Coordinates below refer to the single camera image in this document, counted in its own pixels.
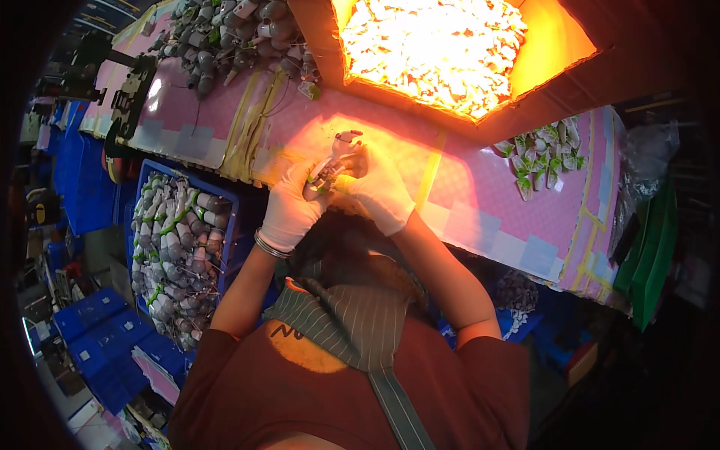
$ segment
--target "yellow tape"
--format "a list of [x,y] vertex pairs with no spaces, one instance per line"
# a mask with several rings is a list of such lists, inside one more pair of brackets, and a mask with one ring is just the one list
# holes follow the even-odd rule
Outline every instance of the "yellow tape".
[[251,164],[255,158],[257,145],[265,126],[265,114],[272,108],[279,88],[286,79],[287,77],[284,74],[276,71],[263,94],[263,98],[248,109],[238,142],[226,155],[225,161],[220,167],[220,175],[232,180],[240,179],[245,183],[252,183]]
[[247,117],[247,103],[250,97],[252,96],[253,92],[255,91],[255,86],[258,83],[258,80],[260,79],[260,75],[262,73],[261,68],[256,68],[253,71],[253,74],[250,76],[250,80],[248,81],[248,85],[245,86],[245,91],[243,92],[243,96],[240,98],[240,103],[238,103],[238,108],[235,111],[235,117],[233,118],[232,124],[230,125],[230,130],[228,131],[228,140],[225,144],[225,156],[222,158],[222,165],[220,167],[220,172],[226,171],[227,167],[223,168],[222,166],[225,165],[225,161],[229,161],[234,154],[235,150],[235,143],[238,140],[238,132],[239,132],[239,124]]
[[418,213],[422,212],[425,207],[425,202],[428,201],[430,189],[433,188],[435,175],[438,173],[438,167],[440,166],[440,160],[442,159],[443,148],[445,148],[446,138],[447,131],[440,130],[437,141],[435,142],[433,150],[428,158],[428,162],[425,165],[423,180],[420,182],[420,186],[418,187],[418,193],[415,194],[415,210],[418,211]]
[[585,274],[586,270],[585,267],[588,266],[588,257],[590,256],[590,251],[593,249],[593,243],[595,242],[595,235],[598,234],[598,228],[596,226],[593,226],[593,230],[590,231],[590,239],[588,239],[588,244],[585,247],[585,254],[582,256],[582,262],[580,262],[580,265],[577,268],[577,276],[575,277],[575,280],[572,282],[572,287],[570,288],[572,291],[577,291],[578,286],[580,286],[580,279],[582,278],[583,274]]
[[577,235],[580,232],[580,223],[582,222],[582,210],[587,208],[585,207],[585,202],[588,199],[588,194],[590,193],[590,178],[593,176],[593,153],[595,152],[595,111],[591,109],[589,111],[590,113],[590,142],[588,143],[588,177],[585,179],[585,186],[582,188],[582,202],[580,203],[580,211],[578,212],[577,217],[577,225],[575,226],[575,231],[572,232],[572,240],[570,241],[570,249],[567,251],[567,255],[565,256],[565,263],[562,265],[562,270],[559,274],[559,279],[562,279],[562,277],[565,275],[565,270],[567,270],[567,267],[570,264],[570,256],[572,256],[572,252],[575,251],[575,244],[577,244]]

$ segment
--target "green plastic part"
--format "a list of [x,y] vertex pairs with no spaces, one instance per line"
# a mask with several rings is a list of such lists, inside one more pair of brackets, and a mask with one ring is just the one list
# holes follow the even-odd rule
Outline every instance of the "green plastic part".
[[213,28],[210,32],[210,36],[208,36],[207,41],[211,44],[214,44],[215,42],[220,40],[220,31],[218,28]]
[[678,238],[678,204],[672,177],[657,195],[638,206],[641,230],[620,265],[613,288],[626,295],[633,307],[633,324],[645,330],[670,270]]

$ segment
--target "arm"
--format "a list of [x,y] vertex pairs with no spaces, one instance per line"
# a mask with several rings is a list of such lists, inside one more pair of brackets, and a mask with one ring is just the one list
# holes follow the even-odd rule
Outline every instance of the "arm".
[[255,244],[238,277],[222,296],[212,317],[212,329],[225,331],[236,338],[244,338],[253,332],[276,262],[277,258]]
[[393,239],[457,330],[457,348],[479,336],[500,339],[495,308],[485,288],[420,218],[389,158],[368,145],[364,151],[366,175],[359,179],[340,175],[335,188],[358,199],[378,229]]
[[500,338],[495,307],[485,288],[452,256],[416,211],[410,214],[407,225],[390,237],[455,330],[465,330],[463,335],[473,330],[472,337]]
[[[296,164],[270,191],[268,209],[258,236],[280,253],[292,252],[330,203],[329,196],[312,202],[302,198],[302,187],[316,163],[305,160]],[[244,338],[253,332],[276,262],[275,256],[257,244],[253,247],[238,277],[222,296],[210,324],[212,329],[236,338]]]

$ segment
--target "apron strap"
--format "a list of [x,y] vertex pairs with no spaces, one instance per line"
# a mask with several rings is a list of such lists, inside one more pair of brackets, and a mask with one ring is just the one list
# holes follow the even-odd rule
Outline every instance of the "apron strap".
[[286,323],[344,363],[366,372],[400,447],[434,449],[408,395],[392,373],[407,297],[367,286],[324,289],[314,279],[301,282],[288,279],[263,319]]

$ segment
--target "pile of toy parts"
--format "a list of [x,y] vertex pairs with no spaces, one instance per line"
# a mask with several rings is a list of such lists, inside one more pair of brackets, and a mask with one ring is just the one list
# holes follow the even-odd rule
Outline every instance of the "pile of toy parts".
[[230,206],[183,177],[158,172],[150,173],[135,205],[132,290],[145,299],[156,330],[186,351],[210,325],[220,295]]
[[577,118],[577,115],[568,117],[517,135],[513,142],[504,140],[495,144],[503,157],[513,163],[518,177],[516,184],[524,201],[533,198],[533,190],[554,189],[560,172],[585,168],[587,158],[577,155],[582,145]]
[[186,86],[198,99],[213,90],[216,78],[227,86],[261,60],[279,60],[288,77],[302,79],[298,89],[305,95],[319,91],[318,66],[284,0],[189,0],[170,19],[171,29],[162,30],[148,52],[181,58]]

